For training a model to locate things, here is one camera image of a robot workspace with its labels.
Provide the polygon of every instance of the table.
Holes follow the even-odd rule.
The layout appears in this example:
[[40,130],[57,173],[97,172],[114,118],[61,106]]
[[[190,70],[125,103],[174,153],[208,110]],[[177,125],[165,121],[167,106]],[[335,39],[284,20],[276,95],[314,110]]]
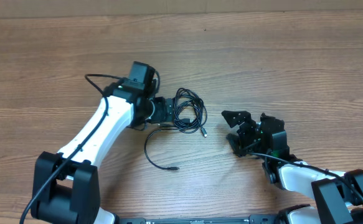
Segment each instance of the table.
[[363,169],[363,11],[0,20],[0,223],[18,222],[37,156],[66,145],[96,110],[100,95],[83,75],[127,76],[135,60],[161,73],[158,96],[199,94],[208,137],[154,137],[151,159],[181,168],[168,172],[143,153],[155,126],[123,131],[99,170],[106,210],[241,217],[314,204],[270,185],[260,161],[232,154],[225,136],[236,129],[223,110],[285,120],[291,152],[312,165]]

